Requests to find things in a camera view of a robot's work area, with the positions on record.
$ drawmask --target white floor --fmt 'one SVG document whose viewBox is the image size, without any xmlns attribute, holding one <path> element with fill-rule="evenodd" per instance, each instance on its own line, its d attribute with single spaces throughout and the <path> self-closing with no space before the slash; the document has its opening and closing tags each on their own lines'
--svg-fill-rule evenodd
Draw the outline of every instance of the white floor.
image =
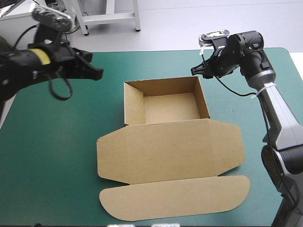
<svg viewBox="0 0 303 227">
<path fill-rule="evenodd" d="M 104 0 L 81 0 L 88 14 L 104 12 Z M 303 76 L 303 0 L 138 0 L 141 32 L 134 23 L 89 26 L 71 45 L 91 52 L 196 50 L 198 35 L 228 29 L 231 34 L 257 30 L 265 47 L 283 47 Z M 132 0 L 116 0 L 116 13 L 133 9 Z M 3 120 L 13 99 L 6 103 Z"/>
</svg>

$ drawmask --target cardboard box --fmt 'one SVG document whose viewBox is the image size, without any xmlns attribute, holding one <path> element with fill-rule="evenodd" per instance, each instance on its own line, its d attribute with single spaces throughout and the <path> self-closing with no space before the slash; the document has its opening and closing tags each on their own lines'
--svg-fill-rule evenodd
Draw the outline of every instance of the cardboard box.
<svg viewBox="0 0 303 227">
<path fill-rule="evenodd" d="M 100 193 L 101 203 L 111 215 L 140 220 L 222 212 L 245 199 L 249 191 L 246 177 L 217 177 L 244 162 L 240 128 L 210 119 L 199 77 L 131 81 L 124 87 L 126 127 L 97 141 L 99 176 L 131 184 Z M 195 199 L 203 205 L 188 210 L 176 202 L 177 194 L 186 191 L 184 182 L 209 191 L 209 196 L 202 196 L 203 192 L 191 190 L 184 205 Z M 211 193 L 210 182 L 229 192 L 225 202 L 220 197 L 223 192 Z M 171 183 L 179 193 L 165 196 L 163 188 Z M 234 187 L 241 193 L 233 193 Z M 142 197 L 147 201 L 168 200 L 160 199 L 155 210 L 143 209 Z M 218 203 L 206 206 L 215 197 L 220 198 Z M 137 208 L 125 211 L 121 206 L 131 203 Z M 179 209 L 167 212 L 167 204 Z"/>
</svg>

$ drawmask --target white cable tie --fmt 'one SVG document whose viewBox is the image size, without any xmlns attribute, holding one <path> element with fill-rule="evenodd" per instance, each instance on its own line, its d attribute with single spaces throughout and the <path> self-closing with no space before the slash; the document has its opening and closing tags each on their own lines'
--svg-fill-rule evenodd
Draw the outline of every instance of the white cable tie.
<svg viewBox="0 0 303 227">
<path fill-rule="evenodd" d="M 267 88 L 269 88 L 269 87 L 272 87 L 272 86 L 276 86 L 276 84 L 275 83 L 268 83 L 268 84 L 266 84 L 263 88 L 261 88 L 255 95 L 253 95 L 251 98 L 256 98 L 256 97 L 258 97 L 258 95 L 262 92 L 262 91 L 264 91 L 265 89 L 267 89 Z"/>
<path fill-rule="evenodd" d="M 204 49 L 205 49 L 205 45 L 202 45 L 201 49 L 200 49 L 199 55 L 203 55 L 204 54 Z"/>
</svg>

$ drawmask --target gray robotic arm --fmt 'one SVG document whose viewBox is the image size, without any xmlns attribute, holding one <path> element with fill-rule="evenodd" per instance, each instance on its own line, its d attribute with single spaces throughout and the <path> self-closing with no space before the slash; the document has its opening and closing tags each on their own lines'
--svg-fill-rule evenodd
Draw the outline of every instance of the gray robotic arm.
<svg viewBox="0 0 303 227">
<path fill-rule="evenodd" d="M 263 51 L 262 35 L 250 31 L 229 36 L 221 30 L 200 35 L 199 43 L 202 49 L 213 46 L 214 52 L 208 60 L 202 53 L 203 62 L 191 69 L 193 75 L 219 80 L 240 67 L 248 85 L 257 90 L 267 127 L 262 161 L 283 196 L 272 226 L 303 227 L 303 126 L 274 83 L 276 73 Z"/>
</svg>

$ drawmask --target box flap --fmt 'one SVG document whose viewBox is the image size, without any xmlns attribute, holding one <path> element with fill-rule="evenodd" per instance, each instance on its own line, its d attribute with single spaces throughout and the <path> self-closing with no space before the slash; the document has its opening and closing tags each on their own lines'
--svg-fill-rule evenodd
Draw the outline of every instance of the box flap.
<svg viewBox="0 0 303 227">
<path fill-rule="evenodd" d="M 196 105 L 198 107 L 198 111 L 200 114 L 200 118 L 210 118 L 209 115 L 209 111 L 208 111 L 208 107 L 205 101 L 205 97 L 202 91 L 202 87 L 201 87 L 201 82 L 200 82 L 200 78 L 197 77 L 197 80 L 195 82 L 195 86 L 194 86 L 194 96 L 196 99 Z"/>
<path fill-rule="evenodd" d="M 99 176 L 130 184 L 217 176 L 245 159 L 239 127 L 210 119 L 127 126 L 97 151 Z"/>
<path fill-rule="evenodd" d="M 144 96 L 163 96 L 193 92 L 197 78 L 147 79 L 129 81 L 127 84 L 142 91 Z"/>
<path fill-rule="evenodd" d="M 245 176 L 220 176 L 109 188 L 99 199 L 113 217 L 137 221 L 228 211 L 249 189 Z"/>
<path fill-rule="evenodd" d="M 124 122 L 145 124 L 143 92 L 124 83 Z"/>
</svg>

